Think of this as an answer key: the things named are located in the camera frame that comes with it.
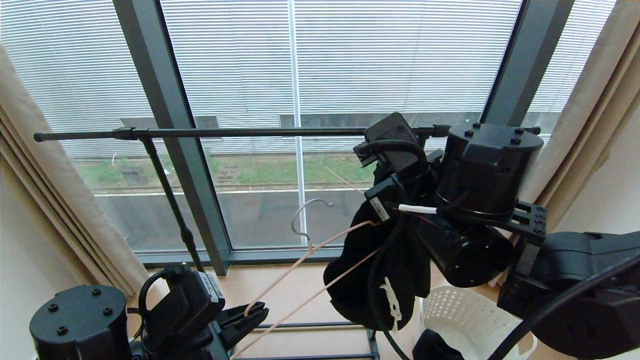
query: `gray road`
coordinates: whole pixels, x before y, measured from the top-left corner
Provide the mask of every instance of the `gray road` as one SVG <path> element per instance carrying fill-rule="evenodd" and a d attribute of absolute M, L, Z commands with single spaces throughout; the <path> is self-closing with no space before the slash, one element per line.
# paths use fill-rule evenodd
<path fill-rule="evenodd" d="M 298 209 L 297 192 L 222 193 L 218 197 L 235 248 L 301 245 L 300 237 L 291 232 L 290 225 Z M 307 191 L 306 197 L 321 197 L 335 204 L 327 208 L 314 203 L 307 208 L 308 233 L 315 243 L 346 229 L 364 201 L 362 194 L 354 190 Z M 122 194 L 97 199 L 134 250 L 184 249 L 164 195 Z M 178 195 L 177 199 L 187 225 L 194 231 L 196 244 L 203 248 L 184 196 Z"/>

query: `white plastic basket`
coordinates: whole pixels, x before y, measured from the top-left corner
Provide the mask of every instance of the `white plastic basket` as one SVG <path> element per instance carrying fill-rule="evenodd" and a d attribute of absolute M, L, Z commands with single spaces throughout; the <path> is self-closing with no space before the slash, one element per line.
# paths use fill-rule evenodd
<path fill-rule="evenodd" d="M 439 333 L 465 360 L 487 359 L 520 323 L 486 297 L 453 286 L 432 289 L 420 309 L 423 330 Z M 538 345 L 538 339 L 531 336 L 533 342 L 529 350 L 521 354 L 515 346 L 505 359 L 527 359 Z"/>

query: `cylindrical black motor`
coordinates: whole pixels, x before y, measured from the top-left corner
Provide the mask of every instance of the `cylindrical black motor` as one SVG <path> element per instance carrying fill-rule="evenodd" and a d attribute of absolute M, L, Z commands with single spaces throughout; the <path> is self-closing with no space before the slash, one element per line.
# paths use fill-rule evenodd
<path fill-rule="evenodd" d="M 435 200 L 441 206 L 455 202 L 453 214 L 508 220 L 542 145 L 541 138 L 520 128 L 480 123 L 452 127 Z"/>
<path fill-rule="evenodd" d="M 56 294 L 31 318 L 39 360 L 131 360 L 126 298 L 109 286 Z"/>

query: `white vertical pole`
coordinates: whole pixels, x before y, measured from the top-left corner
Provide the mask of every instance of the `white vertical pole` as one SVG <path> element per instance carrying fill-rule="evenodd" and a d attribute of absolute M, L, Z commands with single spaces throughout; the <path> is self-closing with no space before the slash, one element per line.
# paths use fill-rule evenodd
<path fill-rule="evenodd" d="M 287 0 L 289 8 L 289 45 L 291 46 L 291 76 L 293 84 L 293 124 L 301 127 L 300 120 L 300 90 L 298 88 L 298 48 L 296 47 L 296 12 L 294 0 Z M 305 171 L 302 158 L 302 137 L 296 136 L 296 170 L 298 173 L 298 206 L 302 206 L 305 199 Z M 307 232 L 307 210 L 300 211 L 300 231 Z M 307 239 L 300 236 L 300 242 L 304 246 Z"/>

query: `white horizontal blinds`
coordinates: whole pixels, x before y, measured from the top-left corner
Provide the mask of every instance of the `white horizontal blinds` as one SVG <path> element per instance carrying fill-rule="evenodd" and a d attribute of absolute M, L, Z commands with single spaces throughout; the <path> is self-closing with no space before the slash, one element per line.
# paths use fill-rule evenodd
<path fill-rule="evenodd" d="M 174 1 L 162 7 L 194 115 L 221 129 L 280 127 L 293 113 L 287 0 Z M 293 138 L 202 139 L 214 152 L 293 151 Z"/>
<path fill-rule="evenodd" d="M 475 120 L 519 7 L 519 0 L 296 0 L 303 117 L 401 111 L 422 114 L 407 114 L 411 125 Z M 303 144 L 314 151 L 361 141 L 304 138 Z"/>
<path fill-rule="evenodd" d="M 113 3 L 3 0 L 2 43 L 55 131 L 110 130 L 151 117 Z M 72 157 L 145 154 L 120 140 L 63 142 Z"/>
<path fill-rule="evenodd" d="M 575 0 L 529 111 L 561 112 L 615 0 Z"/>

